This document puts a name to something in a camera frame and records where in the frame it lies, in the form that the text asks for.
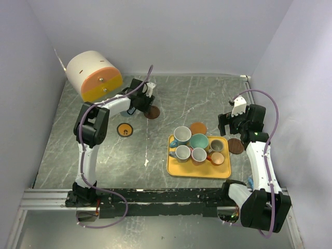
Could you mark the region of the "dark brown wooden coaster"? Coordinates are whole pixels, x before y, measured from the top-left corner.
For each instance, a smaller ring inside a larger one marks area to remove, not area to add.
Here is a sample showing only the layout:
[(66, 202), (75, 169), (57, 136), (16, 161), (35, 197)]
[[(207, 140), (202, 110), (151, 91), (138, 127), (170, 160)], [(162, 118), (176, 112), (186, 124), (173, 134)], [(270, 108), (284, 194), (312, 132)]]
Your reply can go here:
[(154, 113), (152, 115), (145, 115), (144, 116), (147, 118), (147, 119), (156, 119), (159, 117), (160, 115), (160, 110), (158, 107), (154, 106)]

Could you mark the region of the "blue round coaster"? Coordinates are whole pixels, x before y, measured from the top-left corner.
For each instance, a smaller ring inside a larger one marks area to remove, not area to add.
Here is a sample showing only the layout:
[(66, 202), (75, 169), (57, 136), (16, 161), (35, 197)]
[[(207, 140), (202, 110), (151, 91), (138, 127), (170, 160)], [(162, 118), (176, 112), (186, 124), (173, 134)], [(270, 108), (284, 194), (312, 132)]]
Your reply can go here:
[(136, 111), (135, 109), (132, 110), (132, 111), (128, 110), (128, 111), (121, 112), (120, 114), (121, 114), (123, 117), (131, 117), (131, 116), (134, 115), (135, 111)]

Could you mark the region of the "dark walnut wooden coaster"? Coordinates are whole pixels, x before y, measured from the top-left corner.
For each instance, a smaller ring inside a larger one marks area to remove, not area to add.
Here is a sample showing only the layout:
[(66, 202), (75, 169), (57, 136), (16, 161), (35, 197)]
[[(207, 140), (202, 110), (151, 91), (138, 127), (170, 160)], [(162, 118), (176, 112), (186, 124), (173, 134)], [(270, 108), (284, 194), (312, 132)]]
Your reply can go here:
[(244, 146), (237, 138), (231, 138), (228, 140), (229, 152), (235, 155), (239, 155), (244, 151)]

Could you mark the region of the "light orange wooden coaster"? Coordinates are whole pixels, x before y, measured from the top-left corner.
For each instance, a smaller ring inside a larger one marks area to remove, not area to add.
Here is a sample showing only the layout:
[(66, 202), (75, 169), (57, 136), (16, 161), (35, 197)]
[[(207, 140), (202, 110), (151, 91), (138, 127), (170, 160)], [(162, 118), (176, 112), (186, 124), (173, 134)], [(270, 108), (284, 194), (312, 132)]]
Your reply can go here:
[(206, 134), (207, 132), (207, 127), (205, 124), (201, 123), (201, 122), (194, 122), (190, 125), (190, 130), (192, 135), (195, 134)]

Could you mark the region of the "yellow black-rimmed coaster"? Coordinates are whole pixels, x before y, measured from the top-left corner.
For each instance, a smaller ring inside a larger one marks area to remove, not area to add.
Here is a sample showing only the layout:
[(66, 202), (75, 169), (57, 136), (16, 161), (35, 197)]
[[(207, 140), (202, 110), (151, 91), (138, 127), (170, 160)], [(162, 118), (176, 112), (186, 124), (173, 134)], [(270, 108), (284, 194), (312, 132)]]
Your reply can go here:
[(129, 123), (121, 123), (117, 127), (117, 133), (120, 137), (130, 137), (133, 134), (133, 127)]

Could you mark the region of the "yellow plastic tray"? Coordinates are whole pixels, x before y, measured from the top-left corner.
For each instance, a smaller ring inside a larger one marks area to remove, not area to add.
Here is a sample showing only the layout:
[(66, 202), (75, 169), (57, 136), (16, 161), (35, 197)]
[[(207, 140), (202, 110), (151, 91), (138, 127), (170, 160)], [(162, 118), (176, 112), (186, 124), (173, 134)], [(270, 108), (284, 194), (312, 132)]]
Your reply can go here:
[(231, 176), (231, 165), (228, 141), (221, 136), (208, 136), (209, 142), (219, 140), (223, 143), (224, 148), (221, 154), (224, 156), (224, 162), (220, 165), (215, 165), (208, 160), (200, 165), (195, 165), (192, 158), (187, 162), (178, 162), (175, 158), (168, 156), (167, 171), (172, 176), (181, 177), (200, 177), (200, 178), (219, 178), (227, 179)]

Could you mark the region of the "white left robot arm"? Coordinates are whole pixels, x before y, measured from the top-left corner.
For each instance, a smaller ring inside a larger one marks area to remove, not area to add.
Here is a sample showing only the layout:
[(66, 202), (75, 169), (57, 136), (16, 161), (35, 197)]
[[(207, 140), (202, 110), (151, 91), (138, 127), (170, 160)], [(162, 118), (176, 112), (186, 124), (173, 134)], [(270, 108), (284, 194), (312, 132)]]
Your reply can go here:
[(133, 114), (136, 110), (148, 113), (155, 99), (155, 88), (155, 83), (133, 79), (129, 87), (109, 100), (84, 102), (73, 130), (79, 146), (78, 173), (73, 184), (77, 203), (85, 207), (96, 203), (96, 161), (99, 146), (106, 138), (109, 117)]

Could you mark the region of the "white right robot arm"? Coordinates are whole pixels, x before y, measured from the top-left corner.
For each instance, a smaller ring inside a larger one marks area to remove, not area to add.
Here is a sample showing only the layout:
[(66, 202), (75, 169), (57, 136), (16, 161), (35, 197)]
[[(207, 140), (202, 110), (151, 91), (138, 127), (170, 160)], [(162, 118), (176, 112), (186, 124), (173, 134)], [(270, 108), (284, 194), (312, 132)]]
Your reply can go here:
[(221, 203), (240, 210), (241, 225), (261, 231), (280, 232), (291, 198), (282, 193), (276, 180), (270, 156), (269, 134), (263, 132), (266, 108), (255, 104), (234, 104), (233, 110), (218, 116), (220, 134), (240, 134), (250, 160), (254, 187), (249, 191), (244, 182), (228, 179), (222, 185)]

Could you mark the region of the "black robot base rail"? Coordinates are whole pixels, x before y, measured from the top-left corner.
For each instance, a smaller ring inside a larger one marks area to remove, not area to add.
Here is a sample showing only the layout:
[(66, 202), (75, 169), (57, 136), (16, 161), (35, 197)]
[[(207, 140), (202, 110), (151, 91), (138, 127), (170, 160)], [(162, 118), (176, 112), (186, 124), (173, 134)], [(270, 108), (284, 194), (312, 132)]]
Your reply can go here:
[[(127, 216), (222, 216), (236, 208), (236, 203), (226, 196), (224, 188), (164, 188), (164, 189), (112, 189), (128, 203)], [(126, 204), (113, 193), (97, 191), (90, 200), (84, 200), (69, 191), (65, 200), (67, 208), (99, 208), (99, 218), (121, 217)]]

